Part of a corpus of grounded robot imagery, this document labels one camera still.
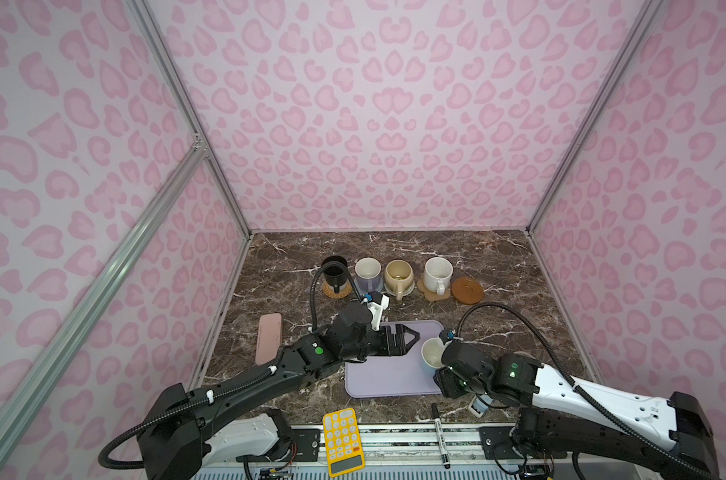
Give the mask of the yellow mug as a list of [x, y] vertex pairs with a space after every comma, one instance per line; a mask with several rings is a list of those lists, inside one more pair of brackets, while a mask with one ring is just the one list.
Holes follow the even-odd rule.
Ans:
[[402, 259], [392, 260], [386, 265], [384, 269], [384, 278], [386, 276], [389, 276], [391, 278], [407, 278], [409, 276], [412, 276], [415, 283], [415, 276], [412, 266], [407, 261]]

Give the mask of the black mug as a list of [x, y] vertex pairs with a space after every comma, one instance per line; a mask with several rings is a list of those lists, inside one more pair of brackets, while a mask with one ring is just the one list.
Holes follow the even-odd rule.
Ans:
[[322, 261], [322, 265], [324, 266], [324, 280], [326, 280], [329, 284], [341, 286], [348, 281], [346, 274], [348, 262], [344, 257], [339, 255], [326, 257]]

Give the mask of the white lavender mug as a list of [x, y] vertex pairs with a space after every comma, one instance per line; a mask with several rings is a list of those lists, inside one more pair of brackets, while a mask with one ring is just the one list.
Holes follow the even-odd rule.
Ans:
[[375, 258], [359, 259], [355, 264], [354, 272], [355, 285], [361, 293], [383, 291], [382, 266]]

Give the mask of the grey round coaster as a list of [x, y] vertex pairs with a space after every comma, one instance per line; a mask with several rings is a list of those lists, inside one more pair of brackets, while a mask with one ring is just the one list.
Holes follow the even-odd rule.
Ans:
[[381, 276], [377, 276], [374, 278], [356, 277], [354, 279], [354, 284], [362, 296], [365, 296], [371, 292], [384, 292], [384, 280]]

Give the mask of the woven straw round coaster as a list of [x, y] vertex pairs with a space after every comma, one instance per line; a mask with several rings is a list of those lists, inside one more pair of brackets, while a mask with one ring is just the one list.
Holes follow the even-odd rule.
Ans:
[[342, 299], [349, 296], [353, 292], [352, 285], [349, 281], [346, 281], [341, 286], [334, 286], [329, 284], [326, 280], [322, 282], [322, 292], [328, 298], [331, 299]]

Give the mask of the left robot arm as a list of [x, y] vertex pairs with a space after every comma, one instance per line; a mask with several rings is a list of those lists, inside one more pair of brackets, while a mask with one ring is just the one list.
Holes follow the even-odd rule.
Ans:
[[415, 330], [395, 324], [372, 327], [363, 304], [347, 305], [328, 325], [283, 346], [264, 365], [253, 366], [209, 389], [166, 388], [151, 407], [149, 426], [137, 435], [149, 479], [190, 479], [202, 467], [214, 434], [242, 415], [281, 395], [336, 373], [345, 362], [407, 354], [419, 341]]

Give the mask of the light blue mug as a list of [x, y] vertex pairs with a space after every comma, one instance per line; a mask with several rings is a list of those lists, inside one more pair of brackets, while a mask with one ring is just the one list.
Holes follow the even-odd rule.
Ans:
[[421, 347], [422, 370], [428, 377], [444, 367], [442, 355], [445, 350], [445, 343], [439, 338], [426, 340]]

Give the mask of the cream white mug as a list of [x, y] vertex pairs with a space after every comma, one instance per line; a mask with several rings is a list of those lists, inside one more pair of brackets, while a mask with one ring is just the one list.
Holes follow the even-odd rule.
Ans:
[[430, 258], [424, 266], [422, 282], [425, 289], [442, 296], [450, 287], [453, 265], [443, 257]]

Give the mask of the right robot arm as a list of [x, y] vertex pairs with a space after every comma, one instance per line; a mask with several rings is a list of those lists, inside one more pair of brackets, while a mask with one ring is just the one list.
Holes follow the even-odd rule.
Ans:
[[664, 479], [716, 479], [714, 433], [698, 400], [617, 390], [516, 353], [493, 358], [454, 339], [438, 343], [434, 381], [448, 398], [473, 395], [518, 412], [507, 445], [522, 457], [587, 454], [625, 461]]

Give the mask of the brown round wooden coaster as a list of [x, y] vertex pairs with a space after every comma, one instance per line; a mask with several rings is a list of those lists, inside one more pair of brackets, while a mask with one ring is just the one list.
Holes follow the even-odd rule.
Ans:
[[461, 277], [451, 284], [451, 294], [461, 304], [475, 305], [484, 298], [482, 285], [470, 277]]

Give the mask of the beige patterned round coaster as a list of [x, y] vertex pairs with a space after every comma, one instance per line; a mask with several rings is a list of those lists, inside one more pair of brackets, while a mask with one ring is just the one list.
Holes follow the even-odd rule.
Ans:
[[407, 278], [391, 278], [386, 276], [384, 278], [385, 290], [388, 295], [401, 301], [404, 297], [410, 295], [415, 288], [414, 278], [409, 276]]

